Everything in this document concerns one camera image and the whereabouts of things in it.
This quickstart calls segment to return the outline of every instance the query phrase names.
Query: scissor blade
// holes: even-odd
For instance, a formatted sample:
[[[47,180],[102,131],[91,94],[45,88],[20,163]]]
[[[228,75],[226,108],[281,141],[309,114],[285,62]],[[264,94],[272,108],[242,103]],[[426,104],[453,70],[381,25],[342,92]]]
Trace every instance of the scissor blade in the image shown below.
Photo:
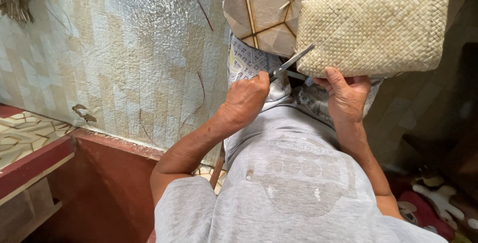
[[[310,49],[314,48],[314,44],[309,44],[304,50],[300,51],[299,53],[295,54],[294,56],[291,57],[287,62],[282,64],[273,75],[279,75],[280,73],[284,72],[287,68],[289,68],[293,63],[295,63],[299,58],[301,58],[303,55],[305,55]]]

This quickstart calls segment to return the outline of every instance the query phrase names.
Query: person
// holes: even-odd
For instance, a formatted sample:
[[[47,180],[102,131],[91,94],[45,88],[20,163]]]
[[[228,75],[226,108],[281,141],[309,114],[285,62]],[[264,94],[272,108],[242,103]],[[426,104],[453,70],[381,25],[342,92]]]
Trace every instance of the person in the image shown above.
[[[157,242],[446,242],[399,213],[362,125],[369,77],[327,68],[313,79],[326,90],[327,116],[315,117],[285,84],[274,90],[266,71],[238,74],[229,70],[235,81],[217,112],[153,170]],[[192,174],[222,141],[228,175],[216,196]]]

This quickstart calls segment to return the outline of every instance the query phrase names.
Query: person's left hand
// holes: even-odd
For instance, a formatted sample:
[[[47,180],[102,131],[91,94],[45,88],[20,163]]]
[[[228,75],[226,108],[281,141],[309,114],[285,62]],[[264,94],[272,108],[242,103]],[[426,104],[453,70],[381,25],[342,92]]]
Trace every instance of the person's left hand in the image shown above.
[[[250,80],[233,82],[217,114],[224,124],[238,131],[256,119],[268,94],[269,75],[261,70],[258,76]]]

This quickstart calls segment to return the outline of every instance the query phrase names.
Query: patterned pants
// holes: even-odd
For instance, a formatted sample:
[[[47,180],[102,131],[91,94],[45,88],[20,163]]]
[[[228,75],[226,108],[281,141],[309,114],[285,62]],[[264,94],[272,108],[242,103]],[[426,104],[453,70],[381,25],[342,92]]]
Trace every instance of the patterned pants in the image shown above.
[[[235,81],[250,79],[258,75],[260,70],[266,72],[276,70],[284,63],[283,60],[282,57],[249,47],[230,33],[228,58],[229,86]],[[372,88],[365,102],[364,116],[367,115],[382,81],[383,79],[373,79],[371,81]],[[309,77],[301,87],[296,87],[292,90],[287,74],[283,72],[277,80],[271,83],[271,90],[262,111],[279,104],[297,104],[315,114],[316,118],[321,122],[333,127],[333,121],[327,108],[328,98],[328,92],[323,87],[314,84],[312,77]]]

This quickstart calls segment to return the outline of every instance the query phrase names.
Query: woven texture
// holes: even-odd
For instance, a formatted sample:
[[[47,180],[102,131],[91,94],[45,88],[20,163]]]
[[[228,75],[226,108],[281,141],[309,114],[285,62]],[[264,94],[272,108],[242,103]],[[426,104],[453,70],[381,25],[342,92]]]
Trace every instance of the woven texture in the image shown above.
[[[297,62],[305,75],[325,78],[435,69],[442,55],[448,0],[305,0]]]

